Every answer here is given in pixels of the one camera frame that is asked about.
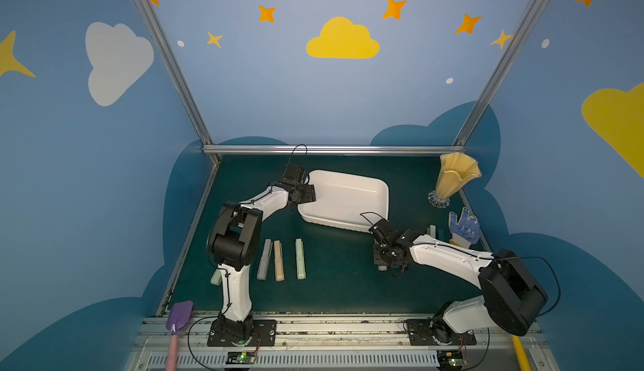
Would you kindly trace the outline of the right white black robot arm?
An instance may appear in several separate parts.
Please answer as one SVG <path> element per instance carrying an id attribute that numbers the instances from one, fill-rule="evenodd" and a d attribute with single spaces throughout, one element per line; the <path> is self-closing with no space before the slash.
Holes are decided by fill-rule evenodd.
<path id="1" fill-rule="evenodd" d="M 499 327 L 511 335 L 526 335 L 546 305 L 548 294 L 523 259 L 510 250 L 496 253 L 461 248 L 414 230 L 403 233 L 384 218 L 368 230 L 374 237 L 374 262 L 399 270 L 410 263 L 427 265 L 465 280 L 481 295 L 446 302 L 414 336 L 438 345 L 455 345 L 476 329 Z"/>

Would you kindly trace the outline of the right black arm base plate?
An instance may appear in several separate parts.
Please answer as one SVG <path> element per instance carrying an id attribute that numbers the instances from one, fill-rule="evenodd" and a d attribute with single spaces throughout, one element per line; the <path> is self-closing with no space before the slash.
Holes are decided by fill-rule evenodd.
<path id="1" fill-rule="evenodd" d="M 408 319 L 404 321 L 404 330 L 412 346 L 476 345 L 473 332 L 456 333 L 443 321 Z"/>

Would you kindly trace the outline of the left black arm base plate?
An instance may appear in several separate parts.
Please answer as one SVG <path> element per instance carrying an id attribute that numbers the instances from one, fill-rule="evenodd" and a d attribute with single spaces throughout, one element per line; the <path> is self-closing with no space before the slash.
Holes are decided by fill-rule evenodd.
<path id="1" fill-rule="evenodd" d="M 211 324 L 208 334 L 208 347 L 250 347 L 260 344 L 273 347 L 275 344 L 277 322 L 275 320 L 233 322 L 219 318 Z"/>

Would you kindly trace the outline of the white plastic storage box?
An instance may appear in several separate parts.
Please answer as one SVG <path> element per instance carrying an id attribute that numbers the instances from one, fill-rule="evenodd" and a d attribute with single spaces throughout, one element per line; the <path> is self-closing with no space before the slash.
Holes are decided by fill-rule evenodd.
<path id="1" fill-rule="evenodd" d="M 389 215 L 389 188 L 385 181 L 366 176 L 315 170 L 310 173 L 316 200 L 298 206 L 308 223 L 366 233 Z"/>

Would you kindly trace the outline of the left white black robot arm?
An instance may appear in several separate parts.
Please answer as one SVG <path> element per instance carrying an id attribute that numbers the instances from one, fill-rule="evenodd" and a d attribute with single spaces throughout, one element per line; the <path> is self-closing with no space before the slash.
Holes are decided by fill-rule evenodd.
<path id="1" fill-rule="evenodd" d="M 223 204 L 206 243 L 222 277 L 223 306 L 211 324 L 210 347 L 244 346 L 253 339 L 250 265 L 263 221 L 289 205 L 316 201 L 315 187 L 302 166 L 288 164 L 279 181 L 253 198 Z"/>

